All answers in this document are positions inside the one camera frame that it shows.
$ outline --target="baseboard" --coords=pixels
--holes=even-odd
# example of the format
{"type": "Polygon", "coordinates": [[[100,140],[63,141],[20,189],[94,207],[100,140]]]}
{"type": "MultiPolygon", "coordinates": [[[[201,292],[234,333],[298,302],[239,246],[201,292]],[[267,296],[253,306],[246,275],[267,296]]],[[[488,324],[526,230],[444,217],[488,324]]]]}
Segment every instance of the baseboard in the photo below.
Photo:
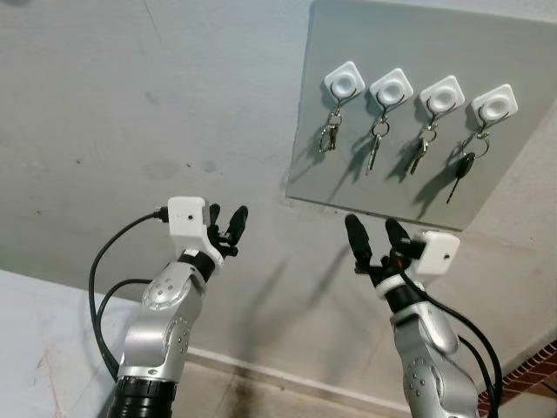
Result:
{"type": "Polygon", "coordinates": [[[190,347],[188,360],[205,367],[226,373],[246,375],[256,381],[285,388],[293,392],[315,396],[327,401],[334,401],[349,407],[362,409],[385,418],[411,418],[410,409],[398,403],[383,401],[372,396],[359,394],[342,388],[326,385],[317,381],[304,379],[278,370],[255,366],[232,357],[190,347]]]}

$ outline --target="white table surface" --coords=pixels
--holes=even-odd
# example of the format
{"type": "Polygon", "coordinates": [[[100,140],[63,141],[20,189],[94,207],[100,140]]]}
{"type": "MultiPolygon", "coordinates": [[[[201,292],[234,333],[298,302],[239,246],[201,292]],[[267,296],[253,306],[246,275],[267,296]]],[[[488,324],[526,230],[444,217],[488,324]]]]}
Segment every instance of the white table surface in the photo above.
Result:
{"type": "MultiPolygon", "coordinates": [[[[96,299],[98,305],[102,295],[96,299]]],[[[136,305],[111,299],[103,316],[109,345],[123,340],[136,305]]],[[[1,416],[98,416],[114,382],[95,343],[85,291],[0,270],[0,332],[1,416]]],[[[113,352],[118,358],[121,348],[113,352]]]]}

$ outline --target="robotic arm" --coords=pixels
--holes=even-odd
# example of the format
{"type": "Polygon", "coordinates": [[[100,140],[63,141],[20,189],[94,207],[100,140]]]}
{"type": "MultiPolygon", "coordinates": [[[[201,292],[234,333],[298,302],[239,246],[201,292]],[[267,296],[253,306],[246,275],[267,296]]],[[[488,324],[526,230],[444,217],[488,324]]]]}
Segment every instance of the robotic arm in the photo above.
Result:
{"type": "Polygon", "coordinates": [[[220,209],[201,198],[172,198],[168,222],[177,260],[145,289],[131,324],[108,418],[170,418],[185,364],[190,331],[201,312],[207,281],[224,258],[236,256],[247,208],[241,206],[220,233],[220,209]]]}
{"type": "Polygon", "coordinates": [[[356,258],[356,273],[369,274],[377,295],[393,311],[394,341],[402,360],[406,401],[414,418],[477,418],[478,393],[470,376],[453,360],[459,337],[446,316],[416,293],[423,283],[444,275],[460,245],[449,233],[426,232],[410,239],[394,219],[386,230],[393,249],[370,266],[372,250],[358,218],[346,217],[348,240],[356,258]]]}

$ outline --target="gray panel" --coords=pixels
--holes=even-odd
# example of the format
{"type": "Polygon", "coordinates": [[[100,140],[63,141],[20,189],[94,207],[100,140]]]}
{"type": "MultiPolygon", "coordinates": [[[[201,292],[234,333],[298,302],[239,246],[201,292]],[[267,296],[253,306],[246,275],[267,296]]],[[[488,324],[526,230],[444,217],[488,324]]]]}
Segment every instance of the gray panel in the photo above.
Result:
{"type": "MultiPolygon", "coordinates": [[[[299,126],[287,187],[291,198],[420,223],[464,229],[473,220],[557,97],[557,25],[458,10],[400,4],[318,0],[305,52],[299,126]],[[369,93],[342,108],[334,152],[319,154],[319,134],[334,102],[323,77],[347,60],[369,84],[401,67],[414,98],[390,114],[373,171],[366,176],[379,107],[369,93]],[[453,74],[466,103],[440,120],[439,136],[412,176],[405,168],[428,120],[418,94],[453,74]],[[519,103],[492,127],[491,151],[462,180],[449,205],[460,155],[455,146],[478,125],[469,106],[481,93],[509,83],[519,103]]],[[[473,142],[469,151],[481,152],[473,142]]]]}

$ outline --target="wall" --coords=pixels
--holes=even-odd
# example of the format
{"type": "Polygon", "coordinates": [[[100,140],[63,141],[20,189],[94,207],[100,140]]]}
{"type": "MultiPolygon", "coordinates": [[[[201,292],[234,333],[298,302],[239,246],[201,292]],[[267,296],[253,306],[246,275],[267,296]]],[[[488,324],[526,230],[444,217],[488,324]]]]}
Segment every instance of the wall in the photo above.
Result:
{"type": "MultiPolygon", "coordinates": [[[[168,197],[203,195],[224,216],[247,204],[192,344],[402,403],[389,312],[352,274],[344,213],[285,198],[309,5],[0,1],[0,267],[85,287],[98,248],[168,197]]],[[[557,20],[552,0],[465,7],[557,20]]],[[[509,367],[557,328],[556,135],[553,109],[433,286],[509,367]]],[[[383,221],[364,222],[381,254],[383,221]]],[[[166,235],[123,239],[98,288],[151,277],[166,235]]]]}

